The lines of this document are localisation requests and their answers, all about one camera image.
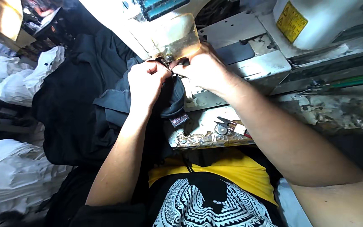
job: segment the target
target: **yellow shirt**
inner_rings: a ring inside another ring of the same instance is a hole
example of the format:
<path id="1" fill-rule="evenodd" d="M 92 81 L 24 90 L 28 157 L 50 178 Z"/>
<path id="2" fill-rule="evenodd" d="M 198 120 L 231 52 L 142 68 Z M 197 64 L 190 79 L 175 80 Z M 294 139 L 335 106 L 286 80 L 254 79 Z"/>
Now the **yellow shirt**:
<path id="1" fill-rule="evenodd" d="M 265 171 L 265 167 L 236 148 L 228 147 L 226 149 L 228 152 L 222 152 L 220 160 L 211 166 L 200 167 L 193 164 L 192 169 L 194 172 L 209 172 L 227 178 L 243 190 L 277 205 L 274 200 L 274 188 L 270 184 L 270 177 Z M 163 166 L 149 171 L 149 187 L 167 175 L 188 172 L 182 160 L 174 157 L 166 158 Z"/>

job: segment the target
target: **warning sticker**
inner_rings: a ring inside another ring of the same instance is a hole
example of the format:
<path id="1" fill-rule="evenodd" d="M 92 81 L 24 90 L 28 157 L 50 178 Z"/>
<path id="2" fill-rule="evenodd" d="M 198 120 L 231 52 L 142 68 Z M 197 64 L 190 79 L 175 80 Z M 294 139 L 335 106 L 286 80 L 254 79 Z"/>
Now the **warning sticker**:
<path id="1" fill-rule="evenodd" d="M 290 1 L 285 5 L 280 18 L 277 21 L 277 27 L 285 37 L 293 43 L 305 28 L 307 20 L 300 14 Z"/>

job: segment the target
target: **white pattern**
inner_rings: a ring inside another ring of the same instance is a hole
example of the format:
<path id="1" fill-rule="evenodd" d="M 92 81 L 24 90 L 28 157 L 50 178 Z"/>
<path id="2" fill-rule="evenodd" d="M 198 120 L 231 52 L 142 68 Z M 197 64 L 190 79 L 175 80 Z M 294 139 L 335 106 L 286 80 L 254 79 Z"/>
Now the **white pattern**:
<path id="1" fill-rule="evenodd" d="M 227 199 L 220 214 L 211 207 L 203 208 L 205 201 L 200 190 L 188 179 L 177 180 L 170 187 L 154 227 L 275 227 L 267 209 L 255 197 L 233 183 L 227 185 Z"/>

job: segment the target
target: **white fabric pile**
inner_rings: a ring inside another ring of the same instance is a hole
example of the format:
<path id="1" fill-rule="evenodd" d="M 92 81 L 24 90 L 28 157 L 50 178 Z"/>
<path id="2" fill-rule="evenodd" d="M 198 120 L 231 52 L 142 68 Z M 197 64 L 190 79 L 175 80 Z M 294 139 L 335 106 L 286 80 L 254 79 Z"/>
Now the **white fabric pile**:
<path id="1" fill-rule="evenodd" d="M 41 147 L 0 140 L 0 214 L 36 209 L 58 191 L 70 171 L 70 166 L 51 164 Z"/>
<path id="2" fill-rule="evenodd" d="M 8 61 L 8 63 L 6 61 L 1 62 L 0 99 L 7 103 L 32 106 L 33 96 L 40 89 L 44 78 L 63 63 L 64 51 L 63 46 L 56 46 L 49 51 L 42 52 L 34 70 L 29 69 L 28 66 L 26 68 L 23 65 L 27 64 L 18 63 L 16 60 Z"/>
<path id="3" fill-rule="evenodd" d="M 31 69 L 30 65 L 19 63 L 19 61 L 20 59 L 18 57 L 8 58 L 0 56 L 0 83 L 9 75 Z"/>

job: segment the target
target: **thread snips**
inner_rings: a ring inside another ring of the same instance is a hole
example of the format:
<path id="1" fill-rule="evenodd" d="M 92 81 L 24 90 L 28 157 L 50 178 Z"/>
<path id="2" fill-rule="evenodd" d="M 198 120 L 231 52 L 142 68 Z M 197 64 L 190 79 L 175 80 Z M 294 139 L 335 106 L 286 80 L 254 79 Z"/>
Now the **thread snips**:
<path id="1" fill-rule="evenodd" d="M 240 135 L 244 135 L 245 137 L 251 138 L 250 134 L 247 132 L 247 129 L 245 126 L 238 124 L 236 122 L 233 122 L 231 120 L 225 119 L 223 117 L 217 117 L 219 120 L 221 120 L 222 122 L 217 122 L 215 121 L 215 123 L 217 123 L 218 125 L 228 129 L 231 132 L 235 132 L 238 133 Z"/>

